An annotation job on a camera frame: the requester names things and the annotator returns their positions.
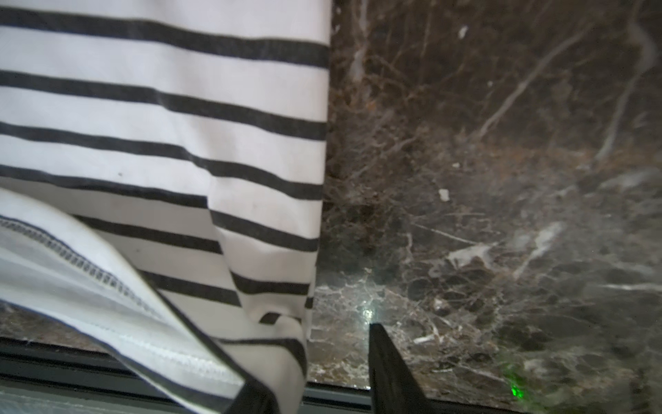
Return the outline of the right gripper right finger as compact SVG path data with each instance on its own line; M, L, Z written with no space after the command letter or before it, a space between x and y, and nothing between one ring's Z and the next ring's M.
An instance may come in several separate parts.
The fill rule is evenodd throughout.
M432 412L431 403L382 324L369 327L368 369L373 413Z

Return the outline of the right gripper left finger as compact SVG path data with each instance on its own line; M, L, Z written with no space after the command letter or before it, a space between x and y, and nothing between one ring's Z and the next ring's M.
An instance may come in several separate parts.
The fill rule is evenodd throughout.
M225 414L280 414L273 392L257 381L247 381Z

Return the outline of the black white striped tank top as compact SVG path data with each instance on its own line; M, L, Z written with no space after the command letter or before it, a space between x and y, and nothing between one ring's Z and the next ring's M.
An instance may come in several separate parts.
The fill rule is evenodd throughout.
M4 1L1 299L196 413L307 382L329 1Z

